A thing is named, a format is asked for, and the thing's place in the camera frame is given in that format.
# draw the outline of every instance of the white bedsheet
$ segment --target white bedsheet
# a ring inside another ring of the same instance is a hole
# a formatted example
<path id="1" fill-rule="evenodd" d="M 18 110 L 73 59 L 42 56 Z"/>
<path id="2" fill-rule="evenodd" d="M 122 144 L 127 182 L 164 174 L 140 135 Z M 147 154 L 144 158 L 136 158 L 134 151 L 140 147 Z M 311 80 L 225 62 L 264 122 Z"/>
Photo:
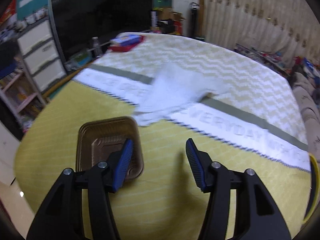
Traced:
<path id="1" fill-rule="evenodd" d="M 133 50 L 107 52 L 94 63 L 154 77 L 163 62 L 171 61 L 184 69 L 220 78 L 229 85 L 229 92 L 215 99 L 266 119 L 307 144 L 298 105 L 289 84 L 279 74 L 245 56 L 202 41 L 139 34 L 146 36 L 145 41 Z"/>

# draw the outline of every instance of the white cabinet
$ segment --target white cabinet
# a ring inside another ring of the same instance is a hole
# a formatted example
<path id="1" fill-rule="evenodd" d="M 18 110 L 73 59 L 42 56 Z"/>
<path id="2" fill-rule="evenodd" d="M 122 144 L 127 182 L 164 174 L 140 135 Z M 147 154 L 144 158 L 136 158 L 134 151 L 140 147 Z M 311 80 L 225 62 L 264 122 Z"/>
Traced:
<path id="1" fill-rule="evenodd" d="M 38 88 L 41 92 L 45 91 L 49 85 L 62 78 L 65 75 L 64 68 L 59 59 L 55 60 L 52 64 L 48 65 L 44 70 L 39 74 L 33 77 Z"/>
<path id="2" fill-rule="evenodd" d="M 54 44 L 54 41 L 51 40 L 48 43 L 42 45 L 34 53 L 27 56 L 24 60 L 31 75 L 33 75 L 47 62 L 52 61 L 57 57 L 59 57 L 59 55 L 56 46 Z"/>
<path id="3" fill-rule="evenodd" d="M 50 37 L 52 37 L 50 25 L 49 21 L 46 20 L 18 38 L 22 55 L 26 55 L 36 45 L 40 44 L 42 41 L 46 41 Z"/>
<path id="4" fill-rule="evenodd" d="M 18 44 L 39 92 L 44 93 L 54 81 L 67 75 L 59 59 L 48 17 L 28 26 L 18 37 Z"/>
<path id="5" fill-rule="evenodd" d="M 10 185 L 14 179 L 14 158 L 20 142 L 0 122 L 0 181 Z"/>

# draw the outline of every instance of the metal screw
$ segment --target metal screw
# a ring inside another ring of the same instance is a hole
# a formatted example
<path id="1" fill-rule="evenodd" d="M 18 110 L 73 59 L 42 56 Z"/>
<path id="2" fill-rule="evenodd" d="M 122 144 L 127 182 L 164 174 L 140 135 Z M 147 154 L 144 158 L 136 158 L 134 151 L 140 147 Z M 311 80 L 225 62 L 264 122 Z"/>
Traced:
<path id="1" fill-rule="evenodd" d="M 247 169 L 246 172 L 247 172 L 250 176 L 253 176 L 254 174 L 256 174 L 253 169 Z"/>
<path id="2" fill-rule="evenodd" d="M 213 162 L 213 163 L 211 163 L 211 166 L 212 166 L 213 168 L 215 168 L 215 169 L 218 169 L 218 168 L 221 167 L 221 164 L 218 163 L 218 162 Z"/>
<path id="3" fill-rule="evenodd" d="M 99 168 L 102 168 L 102 169 L 103 169 L 103 168 L 105 168 L 105 167 L 107 167 L 107 166 L 108 166 L 108 163 L 106 163 L 106 162 L 99 162 L 99 163 L 98 163 L 98 167 L 99 167 Z"/>
<path id="4" fill-rule="evenodd" d="M 64 175 L 70 175 L 71 172 L 72 172 L 72 169 L 70 169 L 70 168 L 66 168 L 66 169 L 63 170 L 63 174 Z"/>

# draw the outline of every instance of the fabric strip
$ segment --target fabric strip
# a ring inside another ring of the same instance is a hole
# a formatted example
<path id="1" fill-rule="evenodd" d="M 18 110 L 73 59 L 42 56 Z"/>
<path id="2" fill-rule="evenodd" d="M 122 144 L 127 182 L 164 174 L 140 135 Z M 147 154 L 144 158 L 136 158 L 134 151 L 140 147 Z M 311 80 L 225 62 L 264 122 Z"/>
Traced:
<path id="1" fill-rule="evenodd" d="M 89 68 L 94 69 L 94 70 L 98 70 L 101 72 L 105 72 L 105 73 L 110 73 L 110 74 L 113 74 L 116 76 L 129 78 L 134 81 L 139 81 L 139 82 L 147 84 L 147 85 L 151 84 L 151 82 L 153 81 L 152 77 L 148 77 L 148 76 L 144 76 L 141 74 L 137 74 L 137 73 L 133 73 L 133 72 L 129 72 L 129 71 L 124 71 L 124 70 L 116 69 L 116 68 L 112 68 L 112 67 L 91 64 L 89 66 Z M 279 129 L 276 126 L 269 124 L 265 119 L 262 119 L 254 114 L 245 112 L 243 110 L 240 110 L 234 106 L 223 103 L 223 102 L 216 100 L 214 98 L 205 97 L 200 101 L 200 103 L 204 104 L 206 106 L 210 106 L 212 108 L 215 108 L 215 109 L 222 111 L 226 114 L 230 114 L 230 115 L 237 117 L 245 122 L 253 123 L 262 129 L 268 130 L 269 133 L 281 138 L 282 140 L 289 142 L 290 144 L 298 147 L 299 149 L 301 149 L 303 151 L 308 151 L 308 145 L 306 145 L 305 143 L 302 143 L 297 138 L 282 131 L 281 129 Z"/>
<path id="2" fill-rule="evenodd" d="M 133 105 L 139 104 L 150 90 L 148 84 L 90 68 L 81 71 L 73 81 Z M 310 172 L 306 151 L 267 129 L 205 104 L 191 104 L 183 111 L 170 114 L 167 120 L 230 146 Z"/>

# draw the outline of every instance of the beige curtain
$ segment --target beige curtain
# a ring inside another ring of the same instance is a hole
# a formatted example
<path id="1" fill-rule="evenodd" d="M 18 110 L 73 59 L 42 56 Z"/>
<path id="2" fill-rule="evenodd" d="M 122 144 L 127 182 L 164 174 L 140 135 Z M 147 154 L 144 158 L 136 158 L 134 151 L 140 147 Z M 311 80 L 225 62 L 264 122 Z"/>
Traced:
<path id="1" fill-rule="evenodd" d="M 320 64 L 320 24 L 305 0 L 204 0 L 207 42 L 280 51 L 287 67 L 303 56 Z"/>

